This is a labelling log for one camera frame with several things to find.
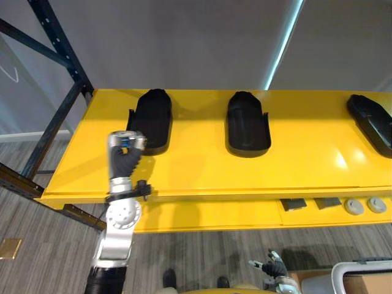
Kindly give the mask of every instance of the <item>metal floor plate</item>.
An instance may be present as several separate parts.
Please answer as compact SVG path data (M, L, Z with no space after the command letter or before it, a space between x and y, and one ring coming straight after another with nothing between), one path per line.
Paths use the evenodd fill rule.
M22 239L4 239L0 246L0 260L13 260L17 257Z

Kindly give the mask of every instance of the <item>black plastic tray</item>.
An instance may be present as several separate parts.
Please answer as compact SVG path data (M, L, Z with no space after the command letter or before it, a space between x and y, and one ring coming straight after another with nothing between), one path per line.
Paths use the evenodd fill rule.
M373 147L383 156L392 158L392 117L377 102L351 95L347 108Z
M227 148L237 156L260 156L271 147L268 114L250 92L237 92L230 99L226 125Z
M138 130L147 138L144 155L167 150L172 129L172 101L163 89L152 89L142 95L136 111L129 110L127 130Z

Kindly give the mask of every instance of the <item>led light strip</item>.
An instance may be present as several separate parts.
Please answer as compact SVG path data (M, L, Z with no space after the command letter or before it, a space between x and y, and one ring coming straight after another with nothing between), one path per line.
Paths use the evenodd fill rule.
M301 9L304 4L304 0L293 0L293 4L290 8L290 15L288 18L288 21L285 23L285 31L283 33L282 39L279 43L279 49L277 51L277 54L275 54L275 60L273 62L273 65L269 71L268 78L265 81L265 84L263 86L263 90L268 90L270 88L272 79L274 78L275 72L277 70L277 67L279 66L279 63L281 62L281 59L283 57L283 53L286 49L286 46L288 45L288 41L290 40L290 36L293 33L293 29L295 27L295 23L298 19L298 16L300 15Z

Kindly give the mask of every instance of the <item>person's shoe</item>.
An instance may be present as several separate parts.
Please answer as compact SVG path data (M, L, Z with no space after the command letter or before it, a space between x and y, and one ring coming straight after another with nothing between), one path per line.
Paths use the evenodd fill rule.
M172 287L177 289L176 273L172 268L166 269L163 276L164 288Z
M217 287L218 288L230 288L230 283L225 276L218 277L217 281Z

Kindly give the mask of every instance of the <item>yellow shelf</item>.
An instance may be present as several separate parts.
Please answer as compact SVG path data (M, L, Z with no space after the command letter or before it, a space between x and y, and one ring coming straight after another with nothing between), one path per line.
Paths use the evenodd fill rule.
M147 90L95 91L44 194L37 201L103 203L108 191L107 136L126 128L128 109ZM392 160L379 155L347 112L346 91L252 91L269 113L272 147L242 158L225 147L227 103L235 90L167 90L173 104L170 144L144 156L132 179L154 193L138 232L315 227L392 221ZM355 92L392 110L392 93ZM351 216L319 210L313 198L379 196L388 211ZM305 198L285 212L280 198Z
M125 129L128 109L146 90L97 90L44 198L108 191L107 135ZM151 200L233 200L388 195L392 160L379 155L349 116L342 91L252 91L269 113L272 147L256 158L225 147L227 102L235 91L168 90L168 150L145 156L133 179ZM364 93L392 108L391 93Z
M359 198L364 206L364 213L359 216L349 214L343 206L319 210L313 199L306 200L307 207L294 211L284 211L279 200L146 202L142 203L143 215L135 231L137 233L190 232L392 222L390 198L383 198L388 210L381 214L373 213L367 207L366 200L366 198Z

